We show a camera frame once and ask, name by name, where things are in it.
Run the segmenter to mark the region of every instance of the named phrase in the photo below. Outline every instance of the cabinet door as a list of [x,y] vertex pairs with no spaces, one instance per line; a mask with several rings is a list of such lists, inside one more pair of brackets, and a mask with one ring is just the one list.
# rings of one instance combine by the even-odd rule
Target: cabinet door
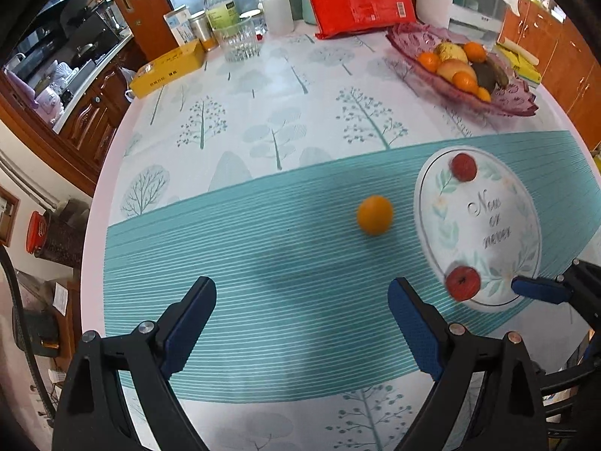
[[584,88],[595,58],[574,24],[566,19],[543,85],[567,113]]
[[93,103],[94,100],[95,93],[86,91],[59,132],[59,137],[70,142],[77,150],[82,148],[97,126],[98,107]]
[[539,59],[536,68],[540,74],[545,74],[560,34],[561,23],[547,10],[531,3],[518,44]]
[[115,116],[112,107],[103,96],[94,97],[91,105],[94,109],[94,127],[90,128],[79,150],[86,160],[100,168],[121,120],[119,116]]
[[601,104],[601,67],[598,62],[595,62],[582,92],[568,113],[568,117],[590,150],[601,142],[599,104]]
[[108,67],[104,72],[94,80],[94,88],[100,94],[100,98],[107,107],[113,108],[116,116],[120,116],[119,121],[127,112],[129,102],[125,98],[127,91],[127,81],[116,65]]
[[507,37],[510,41],[518,43],[522,30],[524,29],[524,22],[528,14],[528,8],[530,6],[530,0],[518,0],[518,12],[520,16],[515,15],[510,8],[507,8],[505,12],[505,21],[503,22],[503,29],[501,30],[500,42],[503,42],[503,37]]
[[115,0],[148,61],[177,48],[163,15],[173,10],[169,0]]
[[89,166],[100,172],[100,167],[120,120],[112,108],[91,86],[77,102],[59,134],[70,142]]

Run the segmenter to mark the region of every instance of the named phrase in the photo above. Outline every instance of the paper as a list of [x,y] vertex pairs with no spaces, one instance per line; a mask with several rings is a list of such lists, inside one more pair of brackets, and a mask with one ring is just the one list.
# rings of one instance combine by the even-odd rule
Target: paper
[[54,292],[54,301],[52,305],[63,315],[67,313],[67,301],[69,297],[68,290],[56,283],[56,290]]

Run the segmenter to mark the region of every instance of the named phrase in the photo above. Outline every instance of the red apple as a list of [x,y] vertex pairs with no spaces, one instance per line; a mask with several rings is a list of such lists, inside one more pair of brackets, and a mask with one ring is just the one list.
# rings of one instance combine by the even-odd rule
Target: red apple
[[459,153],[451,160],[451,173],[460,182],[470,182],[476,178],[476,160],[469,154]]
[[480,275],[470,266],[457,266],[446,277],[445,286],[451,297],[463,302],[480,291]]

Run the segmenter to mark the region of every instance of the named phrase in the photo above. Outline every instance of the yellow box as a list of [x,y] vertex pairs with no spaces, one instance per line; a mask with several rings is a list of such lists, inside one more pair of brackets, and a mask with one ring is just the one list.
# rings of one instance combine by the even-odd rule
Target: yellow box
[[198,39],[163,54],[142,66],[129,84],[137,98],[175,81],[202,66],[204,49]]

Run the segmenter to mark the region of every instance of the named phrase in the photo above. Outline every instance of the cable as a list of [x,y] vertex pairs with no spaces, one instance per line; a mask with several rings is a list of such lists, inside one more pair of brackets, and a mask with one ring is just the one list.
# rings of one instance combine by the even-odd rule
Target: cable
[[25,324],[25,313],[23,312],[23,301],[21,300],[17,275],[14,272],[13,263],[11,263],[10,257],[8,257],[8,253],[2,244],[0,244],[0,265],[2,265],[2,268],[4,269],[4,274],[8,281],[8,288],[10,289],[10,296],[13,299],[17,330],[19,331],[19,336],[25,347],[25,359],[27,360],[29,371],[34,379],[35,387],[40,395],[41,403],[44,405],[46,415],[53,422],[56,415],[56,409],[50,400],[44,381],[41,379],[40,369],[37,366],[34,352],[31,349],[31,339],[29,338],[29,329]]

